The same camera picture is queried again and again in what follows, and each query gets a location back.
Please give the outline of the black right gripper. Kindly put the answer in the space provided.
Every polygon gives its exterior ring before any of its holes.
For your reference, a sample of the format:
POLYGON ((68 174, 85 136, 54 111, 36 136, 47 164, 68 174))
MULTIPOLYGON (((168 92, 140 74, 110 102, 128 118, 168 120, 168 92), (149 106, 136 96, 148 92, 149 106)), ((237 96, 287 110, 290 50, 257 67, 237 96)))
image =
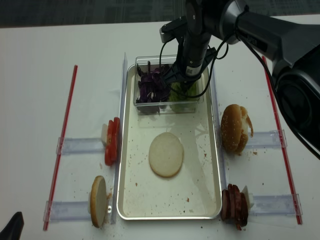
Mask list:
POLYGON ((215 48, 208 48, 210 39, 211 34, 208 32, 199 35, 187 32, 183 43, 179 45, 175 63, 164 65, 161 69, 163 82, 166 84, 181 82, 181 90, 187 92, 217 55, 215 48))

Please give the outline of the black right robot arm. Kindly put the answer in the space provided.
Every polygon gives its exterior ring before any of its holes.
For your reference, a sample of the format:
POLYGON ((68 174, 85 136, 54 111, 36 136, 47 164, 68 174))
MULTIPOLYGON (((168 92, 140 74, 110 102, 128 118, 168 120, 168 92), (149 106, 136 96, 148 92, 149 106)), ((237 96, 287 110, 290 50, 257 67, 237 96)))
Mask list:
POLYGON ((287 125, 320 145, 320 27, 251 12, 243 0, 188 0, 177 56, 186 76, 200 72, 211 36, 248 44, 272 61, 273 92, 287 125))

